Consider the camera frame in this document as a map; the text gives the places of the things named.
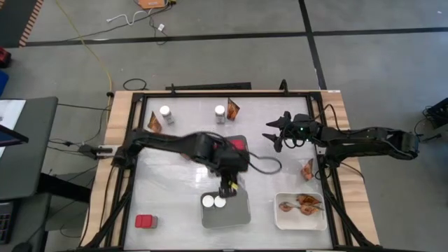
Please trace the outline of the dark striped-edge floor mat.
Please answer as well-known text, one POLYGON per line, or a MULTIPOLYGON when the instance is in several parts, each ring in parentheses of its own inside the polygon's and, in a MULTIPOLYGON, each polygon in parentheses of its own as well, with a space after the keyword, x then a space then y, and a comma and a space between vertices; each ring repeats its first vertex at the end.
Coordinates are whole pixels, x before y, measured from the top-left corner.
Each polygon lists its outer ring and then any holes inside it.
POLYGON ((0 0, 0 47, 25 47, 43 0, 0 0))

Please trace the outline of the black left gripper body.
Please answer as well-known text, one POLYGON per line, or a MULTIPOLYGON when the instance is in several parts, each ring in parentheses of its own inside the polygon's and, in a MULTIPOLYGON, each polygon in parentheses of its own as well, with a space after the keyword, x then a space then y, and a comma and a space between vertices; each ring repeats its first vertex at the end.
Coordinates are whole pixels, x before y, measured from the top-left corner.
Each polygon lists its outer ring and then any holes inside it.
POLYGON ((238 182, 239 172, 236 169, 225 169, 220 172, 220 186, 219 188, 225 189, 226 191, 231 190, 229 182, 234 182, 239 186, 238 182))

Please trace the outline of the orange flat box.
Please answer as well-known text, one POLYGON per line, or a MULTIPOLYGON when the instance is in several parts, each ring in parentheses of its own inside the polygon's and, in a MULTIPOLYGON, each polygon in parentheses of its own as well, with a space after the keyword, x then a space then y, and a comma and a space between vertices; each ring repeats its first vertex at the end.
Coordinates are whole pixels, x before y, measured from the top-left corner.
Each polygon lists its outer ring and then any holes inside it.
POLYGON ((169 0, 137 0, 137 3, 144 10, 154 9, 154 8, 164 8, 169 0))

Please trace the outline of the black aluminium table frame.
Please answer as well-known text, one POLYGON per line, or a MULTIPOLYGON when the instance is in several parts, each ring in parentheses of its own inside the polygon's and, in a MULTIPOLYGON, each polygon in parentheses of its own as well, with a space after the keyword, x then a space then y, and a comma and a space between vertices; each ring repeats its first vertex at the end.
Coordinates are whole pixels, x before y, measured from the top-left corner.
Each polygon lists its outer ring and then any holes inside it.
MULTIPOLYGON (((282 83, 278 90, 180 90, 175 88, 172 91, 117 91, 112 103, 110 118, 106 123, 104 142, 111 145, 121 144, 127 132, 142 121, 144 95, 179 98, 191 95, 198 97, 261 97, 263 95, 292 97, 300 94, 311 99, 311 110, 314 113, 318 113, 328 104, 333 105, 336 114, 327 116, 327 124, 329 126, 339 125, 343 130, 349 129, 349 118, 343 96, 338 90, 304 90, 301 92, 289 90, 287 85, 282 83)), ((357 158, 350 157, 343 167, 333 170, 330 188, 365 238, 373 244, 378 244, 379 238, 365 184, 359 178, 350 175, 348 172, 350 167, 356 170, 361 168, 357 158)), ((89 248, 87 245, 103 225, 100 214, 104 213, 108 216, 118 203, 118 198, 125 192, 125 186, 130 182, 128 176, 129 172, 119 171, 112 167, 110 158, 99 162, 91 192, 90 213, 85 219, 81 244, 76 252, 123 252, 128 206, 125 206, 118 214, 114 226, 98 247, 89 248)))

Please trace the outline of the blue floor object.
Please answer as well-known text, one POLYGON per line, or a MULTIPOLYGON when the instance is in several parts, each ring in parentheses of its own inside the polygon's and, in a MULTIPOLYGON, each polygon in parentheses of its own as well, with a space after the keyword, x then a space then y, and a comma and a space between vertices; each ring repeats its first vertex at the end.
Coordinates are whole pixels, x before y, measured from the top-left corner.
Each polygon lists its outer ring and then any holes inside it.
POLYGON ((0 96, 4 93, 8 80, 9 75, 0 70, 0 96))

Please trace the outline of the black keyboard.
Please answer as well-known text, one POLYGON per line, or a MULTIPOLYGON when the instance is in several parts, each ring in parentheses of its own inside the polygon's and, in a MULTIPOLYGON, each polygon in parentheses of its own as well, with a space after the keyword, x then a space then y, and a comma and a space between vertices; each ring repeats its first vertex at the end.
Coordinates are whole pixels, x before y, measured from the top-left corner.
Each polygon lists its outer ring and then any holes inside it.
POLYGON ((0 202, 0 244, 10 241, 15 217, 14 202, 0 202))

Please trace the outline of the black clamp with white plug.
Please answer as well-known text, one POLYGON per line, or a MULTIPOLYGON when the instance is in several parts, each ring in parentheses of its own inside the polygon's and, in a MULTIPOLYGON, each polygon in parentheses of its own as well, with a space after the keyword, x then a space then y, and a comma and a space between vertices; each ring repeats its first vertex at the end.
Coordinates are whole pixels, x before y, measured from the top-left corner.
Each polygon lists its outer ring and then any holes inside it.
POLYGON ((111 157, 114 149, 111 146, 91 146, 84 143, 78 148, 78 152, 88 158, 98 160, 111 157))

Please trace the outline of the white paper sheet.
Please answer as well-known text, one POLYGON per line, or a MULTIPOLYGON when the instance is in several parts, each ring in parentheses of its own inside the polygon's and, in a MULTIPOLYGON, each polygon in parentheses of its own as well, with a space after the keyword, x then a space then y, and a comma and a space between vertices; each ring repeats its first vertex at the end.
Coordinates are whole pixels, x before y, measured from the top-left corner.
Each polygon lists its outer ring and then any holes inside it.
MULTIPOLYGON (((14 130, 25 104, 24 99, 0 99, 0 125, 14 130)), ((0 158, 5 149, 0 147, 0 158)))

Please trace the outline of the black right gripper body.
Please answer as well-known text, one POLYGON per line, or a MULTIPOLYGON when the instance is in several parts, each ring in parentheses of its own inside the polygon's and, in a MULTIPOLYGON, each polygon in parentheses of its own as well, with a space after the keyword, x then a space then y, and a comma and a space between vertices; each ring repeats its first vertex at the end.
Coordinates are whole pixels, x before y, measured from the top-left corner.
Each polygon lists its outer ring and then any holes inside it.
POLYGON ((291 140, 292 144, 305 144, 312 137, 312 126, 315 121, 305 114, 296 114, 294 118, 290 112, 283 114, 286 122, 282 129, 282 141, 288 144, 287 140, 291 140))

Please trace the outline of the white plastic storage bin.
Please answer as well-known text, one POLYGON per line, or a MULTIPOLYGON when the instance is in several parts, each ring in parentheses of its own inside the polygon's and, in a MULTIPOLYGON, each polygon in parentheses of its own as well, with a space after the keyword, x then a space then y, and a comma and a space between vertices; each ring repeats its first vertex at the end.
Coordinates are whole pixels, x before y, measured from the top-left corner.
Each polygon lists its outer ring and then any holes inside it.
POLYGON ((323 231, 327 228, 326 210, 323 203, 323 196, 317 192, 279 192, 274 197, 274 222, 280 230, 312 230, 323 231), (290 202, 301 206, 296 198, 299 194, 308 194, 321 203, 317 206, 323 211, 318 211, 310 216, 306 216, 298 209, 292 209, 289 212, 283 212, 279 208, 281 202, 290 202))
POLYGON ((202 206, 202 198, 205 195, 218 196, 217 192, 206 192, 200 197, 202 225, 204 228, 227 228, 238 225, 247 225, 251 222, 249 195, 245 190, 240 190, 235 197, 226 198, 226 205, 217 208, 202 206))

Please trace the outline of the red floor object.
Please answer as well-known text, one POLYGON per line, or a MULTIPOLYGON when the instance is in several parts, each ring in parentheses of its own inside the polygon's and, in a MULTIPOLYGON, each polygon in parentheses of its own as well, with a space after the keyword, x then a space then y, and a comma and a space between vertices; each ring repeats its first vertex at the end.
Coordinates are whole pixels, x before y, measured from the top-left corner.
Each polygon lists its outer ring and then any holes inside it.
POLYGON ((11 63, 11 54, 4 48, 0 47, 0 69, 7 68, 10 63, 11 63))

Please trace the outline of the grey side desk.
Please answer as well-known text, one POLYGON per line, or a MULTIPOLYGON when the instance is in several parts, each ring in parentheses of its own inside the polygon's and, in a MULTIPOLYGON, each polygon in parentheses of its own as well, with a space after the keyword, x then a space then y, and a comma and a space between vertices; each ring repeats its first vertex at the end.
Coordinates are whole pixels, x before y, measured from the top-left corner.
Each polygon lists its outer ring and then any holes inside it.
POLYGON ((29 141, 5 148, 0 157, 0 201, 29 197, 35 194, 58 98, 28 99, 14 130, 29 141))

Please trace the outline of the dark tablet screen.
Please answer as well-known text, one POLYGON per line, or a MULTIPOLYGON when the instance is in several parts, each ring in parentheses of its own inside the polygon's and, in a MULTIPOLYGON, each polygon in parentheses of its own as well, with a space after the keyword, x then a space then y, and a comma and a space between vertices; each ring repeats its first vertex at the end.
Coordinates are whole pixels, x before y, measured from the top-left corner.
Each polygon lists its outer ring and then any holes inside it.
POLYGON ((3 125, 0 125, 0 147, 26 144, 29 138, 3 125))

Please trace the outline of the black equipment crate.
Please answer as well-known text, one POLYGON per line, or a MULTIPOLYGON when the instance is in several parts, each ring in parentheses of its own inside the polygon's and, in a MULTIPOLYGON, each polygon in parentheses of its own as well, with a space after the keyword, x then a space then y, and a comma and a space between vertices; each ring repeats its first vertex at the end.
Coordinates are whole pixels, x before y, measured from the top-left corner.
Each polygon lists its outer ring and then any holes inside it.
POLYGON ((423 115, 430 121, 434 129, 448 124, 448 97, 436 105, 427 106, 423 110, 423 115))

